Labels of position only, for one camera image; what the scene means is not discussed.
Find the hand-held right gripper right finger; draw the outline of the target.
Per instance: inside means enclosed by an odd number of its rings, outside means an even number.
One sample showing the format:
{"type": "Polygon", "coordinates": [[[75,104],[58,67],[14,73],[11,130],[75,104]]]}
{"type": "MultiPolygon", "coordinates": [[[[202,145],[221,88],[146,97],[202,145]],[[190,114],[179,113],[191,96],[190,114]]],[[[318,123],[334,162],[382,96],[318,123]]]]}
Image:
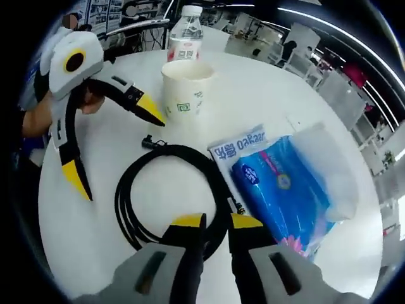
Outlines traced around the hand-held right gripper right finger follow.
{"type": "Polygon", "coordinates": [[[329,286],[318,266],[277,244],[256,218],[232,214],[228,230],[232,272],[242,303],[368,303],[329,286]]]}

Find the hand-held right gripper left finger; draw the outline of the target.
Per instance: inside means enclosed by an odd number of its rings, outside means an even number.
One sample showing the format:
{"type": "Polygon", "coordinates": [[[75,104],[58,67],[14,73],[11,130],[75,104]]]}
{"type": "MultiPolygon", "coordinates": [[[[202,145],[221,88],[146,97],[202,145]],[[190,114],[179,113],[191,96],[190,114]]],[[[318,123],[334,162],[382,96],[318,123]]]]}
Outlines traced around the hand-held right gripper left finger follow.
{"type": "Polygon", "coordinates": [[[203,272],[206,214],[175,219],[158,243],[148,243],[114,272],[111,284],[74,303],[195,303],[203,272]]]}

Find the person's left hand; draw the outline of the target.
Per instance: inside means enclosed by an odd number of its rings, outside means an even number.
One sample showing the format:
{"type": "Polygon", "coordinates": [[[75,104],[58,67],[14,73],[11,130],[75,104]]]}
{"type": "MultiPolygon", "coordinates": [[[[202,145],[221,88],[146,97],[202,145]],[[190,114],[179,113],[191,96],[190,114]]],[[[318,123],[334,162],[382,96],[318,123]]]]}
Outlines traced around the person's left hand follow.
{"type": "Polygon", "coordinates": [[[95,114],[97,111],[100,110],[104,102],[105,102],[104,96],[94,94],[87,89],[84,94],[83,102],[80,105],[80,111],[84,115],[95,114]]]}

